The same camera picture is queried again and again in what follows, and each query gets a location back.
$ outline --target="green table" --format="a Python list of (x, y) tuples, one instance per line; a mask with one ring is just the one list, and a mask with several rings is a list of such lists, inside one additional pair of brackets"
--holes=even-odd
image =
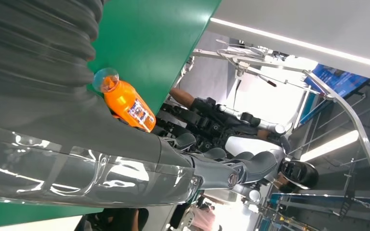
[[(94, 47), (96, 72), (113, 67), (154, 113), (205, 30), (220, 0), (111, 0)], [(0, 226), (102, 211), (77, 206), (0, 203)]]

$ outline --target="metal rod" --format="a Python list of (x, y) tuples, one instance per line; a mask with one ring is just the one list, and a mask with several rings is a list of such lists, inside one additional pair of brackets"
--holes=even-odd
[(309, 114), (311, 114), (313, 111), (315, 111), (316, 109), (318, 109), (318, 107), (319, 106), (321, 106), (324, 102), (326, 101), (326, 99), (323, 99), (323, 101), (321, 101), (321, 103), (319, 103), (319, 104), (317, 104), (317, 106), (315, 106), (310, 112), (308, 112), (305, 116), (304, 116), (304, 118), (303, 119), (305, 119)]
[(308, 95), (310, 94), (309, 91), (306, 91), (305, 92), (305, 95), (302, 99), (302, 103), (301, 103), (301, 106), (300, 106), (300, 109), (299, 109), (299, 113), (297, 115), (297, 118), (294, 122), (294, 126), (293, 126), (293, 129), (296, 129), (296, 127), (299, 125), (299, 120), (300, 120), (300, 117), (301, 117), (301, 114), (303, 113), (303, 110), (304, 110), (304, 107), (305, 107), (305, 103), (307, 102), (307, 99), (308, 99)]
[(277, 81), (279, 83), (283, 83), (283, 84), (290, 84), (290, 85), (293, 85), (295, 87), (298, 87), (298, 88), (301, 88), (302, 90), (305, 90), (305, 91), (309, 91), (313, 94), (317, 94), (317, 95), (320, 95), (320, 92), (316, 91), (316, 90), (311, 90), (309, 88), (305, 88), (305, 87), (302, 87), (302, 86), (299, 86), (299, 85), (296, 85), (296, 84), (293, 84), (293, 83), (290, 83), (288, 82), (287, 80), (285, 80), (284, 82), (281, 81), (281, 80), (278, 80), (277, 78), (274, 78), (274, 77), (270, 77), (268, 74), (265, 74), (263, 71), (259, 70), (259, 69), (256, 69), (256, 68), (253, 68), (253, 67), (248, 67), (248, 69), (246, 70), (246, 73), (249, 73), (249, 74), (257, 74), (257, 75), (262, 75), (264, 77), (267, 77), (267, 78), (270, 78), (274, 81)]
[[(358, 100), (357, 102), (355, 102), (353, 105), (351, 105), (351, 107), (357, 105), (357, 103), (363, 101), (364, 99), (366, 98), (366, 94), (362, 94), (362, 97), (360, 100)], [(329, 121), (325, 122), (324, 124), (320, 125), (320, 127), (318, 128), (322, 128), (324, 127), (326, 124), (328, 124), (329, 122), (333, 121), (335, 118), (339, 117), (342, 113), (344, 113), (345, 111), (342, 111), (341, 113), (339, 113), (338, 115), (334, 116), (333, 118), (331, 118)]]
[(292, 66), (286, 66), (286, 65), (282, 65), (282, 64), (274, 64), (272, 62), (260, 61), (260, 60), (250, 58), (250, 57), (231, 55), (231, 54), (226, 54), (226, 53), (222, 53), (222, 55), (218, 55), (216, 52), (204, 51), (204, 50), (201, 50), (201, 49), (194, 49), (194, 51), (192, 52), (192, 55), (193, 56), (208, 57), (208, 58), (215, 58), (215, 59), (224, 59), (224, 60), (237, 58), (241, 61), (249, 63), (250, 65), (268, 66), (268, 67), (273, 67), (273, 68), (277, 68), (277, 69), (284, 69), (284, 70), (297, 71), (297, 72), (302, 72), (303, 71), (303, 69), (292, 67)]
[[(365, 110), (365, 111), (361, 112), (360, 114), (358, 114), (358, 116), (362, 116), (363, 114), (368, 113), (368, 112), (370, 112), (370, 108), (368, 108), (367, 110)], [(323, 134), (322, 134), (322, 135), (320, 135), (319, 137), (314, 138), (313, 140), (310, 140), (309, 142), (307, 142), (307, 143), (305, 143), (305, 144), (301, 145), (300, 147), (298, 147), (298, 148), (294, 149), (293, 151), (289, 152), (289, 154), (291, 154), (291, 153), (293, 153), (293, 152), (295, 152), (295, 151), (297, 151), (297, 150), (299, 150), (299, 149), (301, 149), (301, 148), (305, 147), (305, 146), (306, 146), (306, 145), (308, 145), (309, 143), (312, 143), (312, 142), (314, 142), (314, 141), (316, 141), (316, 140), (318, 140), (318, 139), (320, 139), (320, 138), (324, 137), (325, 135), (329, 134), (330, 132), (332, 132), (332, 131), (336, 130), (337, 128), (339, 128), (339, 127), (341, 127), (341, 126), (344, 126), (345, 124), (347, 124), (347, 123), (349, 123), (349, 122), (351, 122), (351, 119), (349, 119), (349, 120), (347, 120), (347, 121), (343, 122), (342, 124), (340, 124), (340, 125), (338, 125), (338, 126), (334, 127), (333, 129), (331, 129), (331, 130), (329, 130), (329, 131), (327, 131), (327, 132), (323, 133)]]
[[(320, 115), (321, 115), (321, 113), (319, 113), (318, 114), (318, 116), (317, 116), (317, 120), (316, 120), (316, 124), (314, 125), (314, 129), (313, 129), (313, 132), (311, 133), (311, 137), (310, 137), (310, 140), (312, 140), (313, 139), (313, 137), (314, 137), (314, 133), (316, 132), (316, 130), (317, 130), (317, 125), (318, 125), (318, 120), (320, 120)], [(308, 146), (307, 146), (307, 152), (308, 152), (308, 150), (310, 149), (310, 143), (308, 144)]]
[(364, 127), (362, 126), (361, 120), (355, 113), (354, 109), (345, 101), (339, 94), (337, 94), (333, 89), (331, 89), (326, 83), (324, 83), (321, 79), (319, 79), (316, 75), (314, 75), (312, 72), (303, 71), (310, 79), (312, 79), (317, 85), (324, 90), (325, 92), (328, 92), (330, 96), (335, 98), (335, 100), (343, 107), (343, 109), (348, 113), (350, 116), (354, 126), (357, 128), (359, 133), (359, 141), (361, 142), (361, 146), (364, 149), (364, 152), (367, 156), (368, 162), (370, 164), (370, 141), (368, 139), (368, 136), (365, 132)]
[(355, 162), (366, 160), (366, 159), (367, 159), (366, 157), (365, 158), (361, 158), (361, 159), (358, 159), (358, 160), (350, 161), (350, 162), (345, 163), (345, 164), (340, 164), (340, 166), (349, 165), (350, 163), (355, 163)]

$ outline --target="ceiling light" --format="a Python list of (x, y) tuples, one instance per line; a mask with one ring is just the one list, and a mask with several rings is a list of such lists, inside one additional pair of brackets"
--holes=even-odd
[(354, 130), (351, 132), (348, 132), (336, 139), (331, 140), (330, 142), (327, 142), (323, 144), (322, 146), (319, 146), (305, 154), (303, 154), (300, 158), (300, 161), (305, 162), (309, 161), (311, 159), (314, 159), (316, 157), (319, 157), (321, 155), (324, 155), (326, 153), (329, 153), (335, 149), (344, 147), (346, 145), (349, 145), (350, 143), (353, 143), (358, 140), (358, 131)]
[(222, 25), (225, 25), (225, 26), (230, 26), (230, 27), (237, 28), (237, 29), (244, 30), (244, 31), (248, 31), (248, 32), (251, 32), (251, 33), (254, 33), (254, 34), (262, 35), (262, 36), (269, 37), (269, 38), (272, 38), (272, 39), (277, 39), (277, 40), (280, 40), (280, 41), (283, 41), (283, 42), (288, 42), (288, 43), (291, 43), (291, 44), (294, 44), (294, 45), (298, 45), (298, 46), (302, 46), (302, 47), (309, 48), (309, 49), (312, 49), (312, 50), (316, 50), (316, 51), (319, 51), (319, 52), (331, 54), (331, 55), (338, 56), (338, 57), (341, 57), (341, 58), (344, 58), (344, 59), (348, 59), (348, 60), (352, 60), (352, 61), (355, 61), (355, 62), (370, 65), (370, 59), (359, 57), (359, 56), (352, 55), (352, 54), (348, 54), (348, 53), (345, 53), (345, 52), (342, 52), (342, 51), (336, 51), (336, 50), (333, 50), (333, 49), (329, 49), (329, 48), (321, 47), (321, 46), (314, 45), (314, 44), (311, 44), (311, 43), (295, 40), (295, 39), (288, 38), (288, 37), (285, 37), (285, 36), (276, 35), (276, 34), (273, 34), (273, 33), (269, 33), (269, 32), (266, 32), (266, 31), (254, 29), (254, 28), (251, 28), (251, 27), (242, 26), (242, 25), (239, 25), (239, 24), (234, 24), (234, 23), (231, 23), (231, 22), (223, 21), (223, 20), (220, 20), (220, 19), (217, 19), (217, 18), (211, 18), (211, 21), (214, 22), (214, 23), (222, 24)]

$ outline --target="metal pole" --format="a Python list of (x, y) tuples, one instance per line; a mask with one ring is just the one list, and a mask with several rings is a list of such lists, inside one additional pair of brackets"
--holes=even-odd
[(310, 112), (308, 112), (305, 116), (304, 116), (304, 118), (303, 119), (305, 119), (309, 114), (311, 114), (313, 111), (315, 111), (315, 110), (317, 110), (318, 109), (318, 107), (319, 106), (321, 106), (324, 102), (326, 101), (326, 99), (323, 99), (323, 101), (321, 101), (321, 103), (319, 103), (319, 104), (317, 104), (317, 106), (315, 106)]
[(314, 75), (312, 72), (303, 71), (310, 79), (312, 79), (317, 85), (322, 88), (325, 92), (328, 92), (330, 96), (332, 96), (342, 107), (343, 109), (348, 113), (350, 116), (354, 126), (357, 128), (359, 132), (359, 140), (361, 142), (361, 146), (364, 149), (364, 152), (368, 158), (368, 162), (370, 164), (370, 141), (368, 139), (368, 136), (365, 132), (364, 127), (362, 126), (361, 120), (355, 113), (354, 109), (345, 101), (339, 94), (337, 94), (333, 89), (331, 89), (326, 83), (321, 81), (316, 75)]
[[(317, 116), (317, 120), (316, 120), (316, 124), (314, 125), (314, 129), (313, 129), (313, 132), (311, 133), (311, 137), (310, 137), (310, 140), (312, 140), (313, 139), (313, 137), (314, 137), (314, 133), (316, 132), (316, 130), (317, 130), (317, 125), (318, 125), (318, 120), (320, 120), (320, 115), (321, 115), (321, 113), (319, 113), (318, 114), (318, 116)], [(308, 144), (308, 146), (307, 146), (307, 151), (306, 152), (308, 152), (308, 150), (310, 149), (310, 143)]]
[(297, 118), (294, 122), (294, 126), (293, 126), (293, 129), (296, 129), (296, 127), (298, 127), (299, 125), (299, 120), (300, 120), (300, 117), (301, 117), (301, 114), (303, 113), (303, 110), (304, 110), (304, 107), (305, 107), (305, 103), (307, 102), (307, 99), (308, 99), (308, 95), (310, 94), (309, 91), (306, 91), (305, 94), (304, 94), (304, 97), (302, 99), (302, 103), (301, 103), (301, 106), (300, 106), (300, 109), (299, 109), (299, 113), (297, 115)]
[[(365, 110), (365, 111), (361, 112), (358, 116), (362, 116), (363, 114), (368, 113), (368, 112), (370, 112), (370, 108), (368, 108), (367, 110)], [(306, 146), (306, 145), (308, 145), (309, 143), (312, 143), (312, 142), (314, 142), (314, 141), (316, 141), (316, 140), (318, 140), (318, 139), (320, 139), (320, 138), (324, 137), (325, 135), (329, 134), (330, 132), (332, 132), (332, 131), (336, 130), (337, 128), (339, 128), (339, 127), (341, 127), (341, 126), (344, 126), (345, 124), (347, 124), (347, 123), (349, 123), (349, 122), (351, 122), (351, 120), (350, 120), (350, 119), (349, 119), (349, 120), (347, 120), (347, 121), (345, 121), (345, 122), (343, 122), (342, 124), (340, 124), (340, 125), (336, 126), (335, 128), (333, 128), (333, 129), (331, 129), (331, 130), (327, 131), (326, 133), (324, 133), (324, 134), (320, 135), (319, 137), (315, 138), (314, 140), (310, 140), (309, 142), (307, 142), (307, 143), (305, 143), (305, 144), (301, 145), (300, 147), (298, 147), (298, 148), (294, 149), (293, 151), (289, 152), (289, 154), (291, 154), (291, 153), (293, 153), (293, 152), (295, 152), (295, 151), (297, 151), (297, 150), (299, 150), (299, 149), (301, 149), (301, 148), (305, 147), (305, 146)]]
[[(363, 94), (363, 95), (362, 95), (362, 98), (361, 98), (360, 100), (358, 100), (357, 102), (355, 102), (355, 104), (351, 105), (351, 107), (353, 107), (353, 106), (357, 105), (357, 103), (359, 103), (359, 102), (363, 101), (365, 98), (366, 98), (366, 95), (365, 95), (365, 94)], [(342, 111), (342, 112), (341, 112), (341, 113), (339, 113), (338, 115), (336, 115), (336, 116), (334, 116), (333, 118), (331, 118), (329, 121), (327, 121), (327, 122), (325, 122), (324, 124), (320, 125), (320, 127), (318, 127), (318, 128), (322, 128), (322, 127), (324, 127), (326, 124), (328, 124), (329, 122), (333, 121), (335, 118), (339, 117), (339, 116), (340, 116), (342, 113), (344, 113), (344, 112), (345, 112), (345, 111)]]
[(221, 55), (218, 55), (217, 52), (204, 51), (204, 50), (201, 50), (201, 49), (194, 49), (194, 51), (192, 52), (192, 55), (193, 56), (208, 57), (208, 58), (215, 58), (215, 59), (224, 59), (224, 60), (236, 58), (236, 59), (239, 59), (243, 62), (249, 63), (250, 65), (255, 65), (255, 66), (268, 66), (268, 67), (273, 67), (273, 68), (277, 68), (277, 69), (297, 71), (297, 72), (302, 72), (303, 71), (303, 69), (292, 67), (292, 66), (274, 64), (272, 62), (260, 61), (260, 60), (250, 58), (250, 57), (232, 55), (232, 54), (226, 54), (226, 53), (222, 53)]
[(340, 166), (343, 166), (343, 165), (349, 165), (350, 163), (355, 163), (355, 162), (358, 162), (358, 161), (362, 161), (362, 160), (366, 160), (367, 158), (361, 158), (361, 159), (358, 159), (358, 160), (354, 160), (354, 161), (350, 161), (348, 163), (345, 163), (345, 164), (340, 164)]

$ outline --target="person's arm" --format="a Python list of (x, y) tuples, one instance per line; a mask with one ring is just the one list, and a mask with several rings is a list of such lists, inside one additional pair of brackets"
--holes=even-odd
[(170, 95), (179, 103), (185, 106), (186, 108), (190, 109), (192, 106), (192, 103), (194, 102), (195, 98), (189, 94), (188, 92), (172, 88), (170, 91)]
[(134, 220), (132, 221), (132, 231), (138, 231), (138, 209), (135, 211)]

